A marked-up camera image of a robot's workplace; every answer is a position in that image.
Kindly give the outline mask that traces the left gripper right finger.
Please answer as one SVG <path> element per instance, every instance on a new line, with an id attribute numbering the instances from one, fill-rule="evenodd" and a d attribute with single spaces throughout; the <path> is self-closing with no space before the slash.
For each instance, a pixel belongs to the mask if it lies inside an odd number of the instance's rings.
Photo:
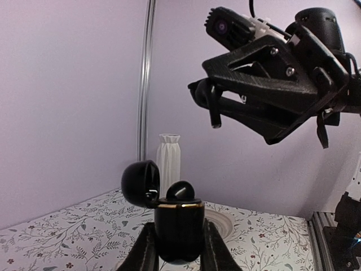
<path id="1" fill-rule="evenodd" d="M 242 271 L 224 243 L 215 224 L 208 219 L 204 223 L 204 248 L 200 255 L 202 271 Z"/>

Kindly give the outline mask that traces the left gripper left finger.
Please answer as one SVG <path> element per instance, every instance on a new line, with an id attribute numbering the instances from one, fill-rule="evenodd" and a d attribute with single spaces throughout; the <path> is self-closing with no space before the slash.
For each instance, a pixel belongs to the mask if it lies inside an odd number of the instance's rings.
<path id="1" fill-rule="evenodd" d="M 146 223 L 129 254 L 116 271 L 159 270 L 159 254 L 156 251 L 155 237 L 155 224 Z"/>

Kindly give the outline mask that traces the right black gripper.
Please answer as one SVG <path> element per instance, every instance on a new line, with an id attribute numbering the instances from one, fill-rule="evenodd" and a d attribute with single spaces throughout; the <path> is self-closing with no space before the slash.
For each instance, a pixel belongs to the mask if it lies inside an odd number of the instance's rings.
<path id="1" fill-rule="evenodd" d="M 336 51 L 304 26 L 294 25 L 292 30 L 288 40 L 278 34 L 263 36 L 202 64 L 217 88 L 221 116 L 258 133 L 268 145 L 279 143 L 313 116 L 325 118 L 328 108 L 335 112 L 337 96 L 344 95 L 349 83 L 337 30 L 325 38 L 336 43 Z M 187 87 L 194 102 L 208 110 L 196 98 L 200 81 Z M 223 96 L 233 90 L 261 102 L 241 103 Z"/>

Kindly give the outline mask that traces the black gold-trim charging case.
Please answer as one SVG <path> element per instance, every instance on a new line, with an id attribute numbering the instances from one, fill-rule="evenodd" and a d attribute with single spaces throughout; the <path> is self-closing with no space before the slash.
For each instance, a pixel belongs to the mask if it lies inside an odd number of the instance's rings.
<path id="1" fill-rule="evenodd" d="M 201 199 L 167 200 L 160 197 L 160 171 L 152 160 L 130 164 L 122 174 L 125 199 L 154 210 L 155 244 L 166 262 L 196 260 L 204 246 L 205 207 Z"/>

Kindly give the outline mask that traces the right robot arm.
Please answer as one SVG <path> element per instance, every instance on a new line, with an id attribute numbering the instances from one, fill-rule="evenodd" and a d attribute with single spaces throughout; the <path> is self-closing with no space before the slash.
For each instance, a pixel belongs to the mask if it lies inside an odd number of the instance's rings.
<path id="1" fill-rule="evenodd" d="M 206 77 L 188 89 L 209 111 L 212 127 L 221 127 L 226 116 L 274 145 L 315 117 L 327 148 L 326 127 L 338 126 L 342 113 L 360 114 L 360 70 L 331 10 L 302 10 L 281 30 L 217 7 L 205 28 L 227 53 L 204 61 Z"/>

